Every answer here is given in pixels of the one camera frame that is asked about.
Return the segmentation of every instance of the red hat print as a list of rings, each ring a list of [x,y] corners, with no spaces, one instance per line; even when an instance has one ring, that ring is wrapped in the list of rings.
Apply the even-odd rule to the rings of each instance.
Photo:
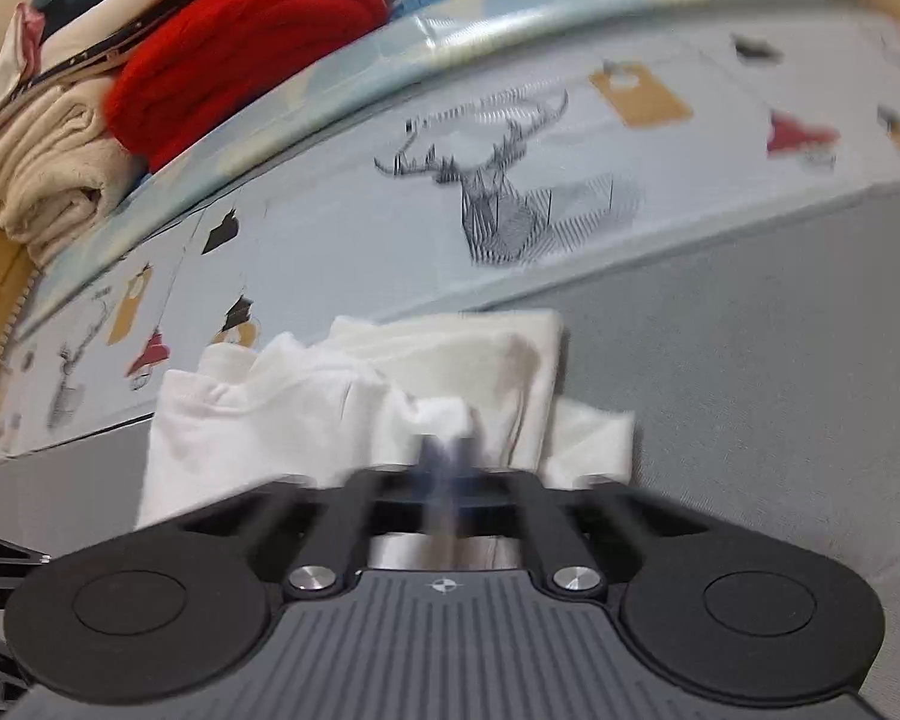
[[[767,141],[767,153],[775,151],[803,151],[812,146],[830,146],[840,140],[840,133],[832,127],[804,127],[799,119],[785,113],[770,114],[773,134]]]
[[[154,334],[149,337],[149,341],[144,346],[143,353],[130,364],[127,370],[127,376],[134,375],[141,368],[148,365],[157,365],[170,359],[170,348],[163,343],[163,336],[159,330],[154,330]]]

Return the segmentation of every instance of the white cloth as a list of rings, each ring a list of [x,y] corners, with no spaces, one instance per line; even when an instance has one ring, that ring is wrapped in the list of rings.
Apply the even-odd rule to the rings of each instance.
[[[283,334],[259,355],[209,346],[196,372],[164,378],[137,526],[287,474],[333,485],[361,466],[413,464],[421,435],[476,433],[483,466],[539,469],[552,485],[588,473],[626,481],[631,415],[559,399],[547,435],[559,339],[555,314],[528,312],[339,319],[323,343]],[[417,566],[420,549],[419,538],[391,538],[374,564]]]
[[[43,266],[109,214],[144,165],[106,129],[113,79],[55,86],[0,132],[0,228]]]

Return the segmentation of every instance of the antlers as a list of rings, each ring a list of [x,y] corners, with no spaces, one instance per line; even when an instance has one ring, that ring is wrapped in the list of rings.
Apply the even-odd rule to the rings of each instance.
[[[524,143],[540,132],[541,129],[547,127],[548,124],[559,121],[563,114],[566,113],[567,105],[569,104],[570,95],[564,89],[563,99],[556,110],[550,108],[546,103],[537,103],[535,105],[535,115],[530,117],[530,125],[528,127],[524,127],[519,122],[514,122],[513,119],[507,119],[506,126],[509,129],[509,134],[504,138],[502,148],[512,148],[516,143]]]
[[[485,162],[484,167],[506,167],[523,156],[524,149],[526,148],[526,141],[528,141],[529,138],[532,138],[536,133],[540,132],[543,127],[547,127],[548,124],[557,122],[560,117],[563,116],[567,110],[567,106],[570,104],[570,95],[567,93],[567,90],[563,90],[563,98],[560,101],[559,107],[553,108],[547,103],[531,103],[523,91],[517,90],[504,93],[504,95],[495,95],[492,98],[486,98],[485,100],[481,100],[477,105],[463,106],[460,109],[454,109],[453,113],[476,113],[481,107],[500,108],[501,103],[506,105],[506,107],[503,108],[505,114],[509,113],[509,106],[516,107],[521,104],[526,105],[527,103],[530,103],[533,105],[533,114],[530,116],[530,123],[525,127],[523,124],[516,122],[511,116],[506,116],[506,129],[508,129],[508,132],[506,132],[506,135],[504,136],[503,143],[500,143],[499,145],[495,143],[493,146],[493,156]],[[400,146],[397,150],[396,155],[394,156],[394,166],[386,167],[379,159],[374,159],[373,164],[377,166],[377,170],[385,175],[394,177],[435,172],[437,173],[437,182],[440,183],[458,180],[460,169],[453,161],[453,158],[451,157],[450,160],[437,159],[437,147],[435,145],[430,146],[426,156],[423,158],[422,164],[416,159],[408,160],[407,149],[410,148],[410,146],[413,146],[418,131],[413,128],[413,124],[410,122],[407,122],[407,131],[410,132],[410,137],[407,138],[404,145]]]

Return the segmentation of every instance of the black hat print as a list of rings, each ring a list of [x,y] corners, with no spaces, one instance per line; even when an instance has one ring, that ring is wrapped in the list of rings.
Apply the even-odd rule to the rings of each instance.
[[[884,125],[887,132],[900,132],[900,114],[885,105],[877,106],[876,118],[880,124]]]
[[[783,54],[765,40],[751,40],[741,35],[733,35],[732,38],[737,58],[741,62],[776,65],[783,60]]]
[[[250,321],[250,306],[253,305],[252,300],[247,300],[243,295],[237,298],[237,302],[230,306],[226,312],[226,322],[223,322],[220,332],[226,333],[237,325]]]
[[[215,248],[221,247],[227,241],[237,237],[237,233],[240,232],[240,220],[237,219],[236,214],[237,209],[231,208],[220,224],[210,230],[207,242],[200,254],[207,254],[207,252],[213,251]]]

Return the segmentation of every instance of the logo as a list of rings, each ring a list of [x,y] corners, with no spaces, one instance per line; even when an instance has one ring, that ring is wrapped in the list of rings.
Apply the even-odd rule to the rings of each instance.
[[[441,577],[437,581],[432,581],[430,586],[440,595],[446,595],[448,592],[453,592],[458,587],[463,587],[462,584],[453,581],[450,577]]]

